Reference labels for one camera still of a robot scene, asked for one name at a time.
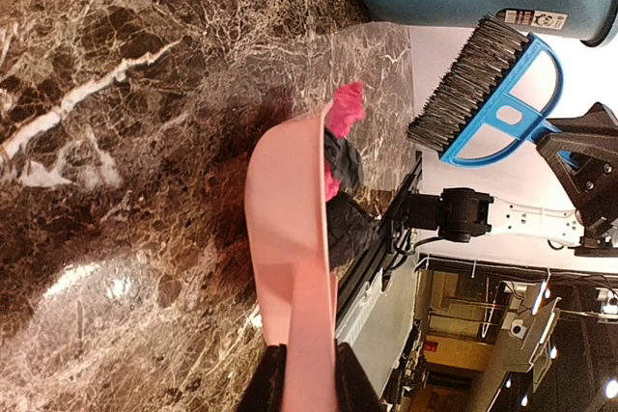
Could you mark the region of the pink plastic dustpan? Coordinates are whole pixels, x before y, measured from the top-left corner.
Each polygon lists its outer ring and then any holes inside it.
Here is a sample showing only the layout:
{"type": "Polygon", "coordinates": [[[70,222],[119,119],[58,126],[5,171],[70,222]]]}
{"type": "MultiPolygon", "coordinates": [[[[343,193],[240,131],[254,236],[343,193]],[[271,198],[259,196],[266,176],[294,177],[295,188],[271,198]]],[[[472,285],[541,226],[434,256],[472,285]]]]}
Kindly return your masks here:
{"type": "Polygon", "coordinates": [[[325,106],[269,129],[248,164],[245,220],[267,345],[287,349],[281,408],[334,411],[337,278],[329,270],[325,106]]]}

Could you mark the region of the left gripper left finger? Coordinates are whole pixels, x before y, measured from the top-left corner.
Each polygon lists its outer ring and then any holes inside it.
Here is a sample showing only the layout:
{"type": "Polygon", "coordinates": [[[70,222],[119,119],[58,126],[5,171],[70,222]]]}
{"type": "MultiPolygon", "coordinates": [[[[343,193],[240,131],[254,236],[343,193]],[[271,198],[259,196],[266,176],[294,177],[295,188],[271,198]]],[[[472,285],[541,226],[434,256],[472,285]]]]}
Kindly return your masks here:
{"type": "Polygon", "coordinates": [[[264,352],[242,399],[238,412],[281,412],[285,388],[287,346],[270,345],[264,352]]]}

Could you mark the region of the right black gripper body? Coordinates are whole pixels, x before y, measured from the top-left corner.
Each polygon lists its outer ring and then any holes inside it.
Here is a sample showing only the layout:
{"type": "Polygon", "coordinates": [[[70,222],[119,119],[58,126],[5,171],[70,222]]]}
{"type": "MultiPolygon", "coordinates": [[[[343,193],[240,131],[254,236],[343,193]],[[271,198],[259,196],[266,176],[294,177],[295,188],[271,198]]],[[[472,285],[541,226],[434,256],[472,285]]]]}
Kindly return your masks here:
{"type": "Polygon", "coordinates": [[[556,135],[558,153],[570,163],[561,181],[583,227],[574,253],[617,256],[617,117],[594,103],[556,135]]]}

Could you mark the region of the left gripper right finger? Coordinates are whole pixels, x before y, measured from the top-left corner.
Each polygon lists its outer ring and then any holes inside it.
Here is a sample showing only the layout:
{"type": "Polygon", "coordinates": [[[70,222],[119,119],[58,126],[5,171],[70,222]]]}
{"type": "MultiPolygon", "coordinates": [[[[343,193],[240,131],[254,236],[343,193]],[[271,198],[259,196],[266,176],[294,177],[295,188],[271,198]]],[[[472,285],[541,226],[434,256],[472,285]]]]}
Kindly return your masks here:
{"type": "Polygon", "coordinates": [[[336,346],[335,385],[341,412],[386,410],[348,343],[336,346]]]}

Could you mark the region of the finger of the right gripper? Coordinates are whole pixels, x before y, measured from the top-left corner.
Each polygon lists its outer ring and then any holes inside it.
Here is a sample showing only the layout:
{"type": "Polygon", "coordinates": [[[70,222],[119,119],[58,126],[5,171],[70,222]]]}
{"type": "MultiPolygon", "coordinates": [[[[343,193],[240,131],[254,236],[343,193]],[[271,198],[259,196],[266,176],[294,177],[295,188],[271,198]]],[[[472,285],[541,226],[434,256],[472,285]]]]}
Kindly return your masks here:
{"type": "Polygon", "coordinates": [[[553,171],[580,171],[587,164],[586,138],[581,131],[551,132],[537,144],[537,152],[553,171]]]}

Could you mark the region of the black table front rail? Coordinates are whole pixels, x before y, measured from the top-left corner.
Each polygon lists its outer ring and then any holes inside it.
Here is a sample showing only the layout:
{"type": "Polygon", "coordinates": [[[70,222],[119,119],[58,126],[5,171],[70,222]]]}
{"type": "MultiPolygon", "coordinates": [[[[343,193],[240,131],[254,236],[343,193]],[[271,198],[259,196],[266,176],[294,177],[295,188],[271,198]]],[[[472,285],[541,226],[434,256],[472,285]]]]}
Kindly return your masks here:
{"type": "Polygon", "coordinates": [[[402,242],[406,241],[405,235],[408,230],[407,198],[418,190],[417,185],[421,177],[422,152],[416,151],[413,168],[404,177],[394,199],[380,219],[370,248],[352,262],[339,283],[336,328],[344,323],[344,318],[351,312],[353,301],[364,285],[370,284],[381,270],[388,268],[396,259],[395,246],[402,246],[402,242]]]}

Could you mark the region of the blue hand brush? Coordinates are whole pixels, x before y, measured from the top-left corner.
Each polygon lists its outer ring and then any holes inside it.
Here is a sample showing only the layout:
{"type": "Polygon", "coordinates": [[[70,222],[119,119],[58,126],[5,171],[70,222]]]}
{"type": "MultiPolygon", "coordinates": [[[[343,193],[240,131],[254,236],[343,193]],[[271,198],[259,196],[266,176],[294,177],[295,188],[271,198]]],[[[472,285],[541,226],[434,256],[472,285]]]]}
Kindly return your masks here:
{"type": "Polygon", "coordinates": [[[407,126],[412,142],[438,153],[440,161],[463,168],[497,163],[526,142],[537,145],[561,130],[548,120],[564,88],[562,64],[537,35],[524,35],[486,14],[477,23],[457,59],[428,98],[422,112],[407,126]],[[516,97],[513,90],[540,56],[554,68],[555,84],[542,109],[516,97]],[[461,153],[483,127],[512,138],[492,154],[463,158],[461,153]]]}

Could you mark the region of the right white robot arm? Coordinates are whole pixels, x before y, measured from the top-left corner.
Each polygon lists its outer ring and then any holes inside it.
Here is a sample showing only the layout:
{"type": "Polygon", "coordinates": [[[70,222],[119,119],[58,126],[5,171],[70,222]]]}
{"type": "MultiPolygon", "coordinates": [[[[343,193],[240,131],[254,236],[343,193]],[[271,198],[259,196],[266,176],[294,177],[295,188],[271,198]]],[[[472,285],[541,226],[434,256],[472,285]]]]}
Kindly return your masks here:
{"type": "Polygon", "coordinates": [[[407,194],[407,226],[434,231],[438,240],[467,243],[484,234],[518,234],[569,248],[579,257],[616,257],[617,118],[596,102],[580,117],[551,124],[557,132],[543,136],[537,152],[572,209],[523,206],[468,187],[446,188],[438,195],[407,194]]]}

